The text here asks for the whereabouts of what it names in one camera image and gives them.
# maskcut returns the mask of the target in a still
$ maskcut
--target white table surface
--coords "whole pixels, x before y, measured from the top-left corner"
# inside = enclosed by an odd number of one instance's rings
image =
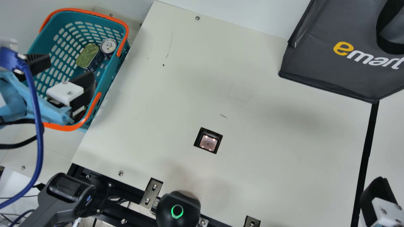
[[[349,226],[371,105],[280,78],[285,48],[155,2],[73,162],[191,192],[232,226]],[[200,127],[223,135],[216,155]]]

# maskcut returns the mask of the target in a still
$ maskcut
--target white wall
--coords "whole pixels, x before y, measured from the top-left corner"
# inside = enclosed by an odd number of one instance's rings
[[[140,21],[145,19],[153,3],[153,0],[92,1],[95,6]],[[289,39],[310,0],[161,0],[161,2]]]
[[[0,0],[0,36],[18,40],[18,51],[27,52],[45,18],[59,8],[92,10],[91,0]]]

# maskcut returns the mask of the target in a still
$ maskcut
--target plastic shopping basket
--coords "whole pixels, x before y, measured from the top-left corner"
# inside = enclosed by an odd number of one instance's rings
[[[95,73],[97,87],[84,117],[75,124],[60,126],[44,122],[44,126],[61,131],[88,129],[102,100],[112,84],[129,50],[129,28],[125,22],[92,11],[63,8],[52,12],[43,22],[40,34],[28,53],[49,53],[52,67],[34,78],[37,93],[47,99],[46,90],[63,80],[84,72],[76,59],[88,43],[100,44],[106,38],[117,41],[118,47],[110,60],[99,63]]]

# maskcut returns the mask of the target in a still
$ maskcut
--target metal bracket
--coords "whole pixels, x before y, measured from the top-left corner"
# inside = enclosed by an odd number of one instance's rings
[[[244,227],[259,227],[261,221],[250,216],[246,217],[246,222],[244,223]]]
[[[158,193],[160,192],[162,186],[163,183],[161,181],[151,178],[149,184],[146,187],[145,194],[143,195],[143,198],[140,201],[140,205],[142,207],[147,208],[148,210],[151,210],[152,207],[154,206],[154,203],[156,202]]]
[[[197,227],[207,227],[209,223],[208,219],[199,218]]]
[[[160,199],[156,199],[155,201],[154,201],[154,203],[153,203],[153,205],[151,206],[151,209],[150,209],[150,211],[151,211],[151,213],[152,214],[156,214],[156,210],[157,210],[157,206],[158,206],[158,203],[160,202]]]

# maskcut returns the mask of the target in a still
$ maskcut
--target black joystick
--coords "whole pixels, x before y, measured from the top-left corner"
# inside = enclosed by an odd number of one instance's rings
[[[201,203],[178,191],[165,194],[156,210],[158,227],[196,227],[201,215]]]

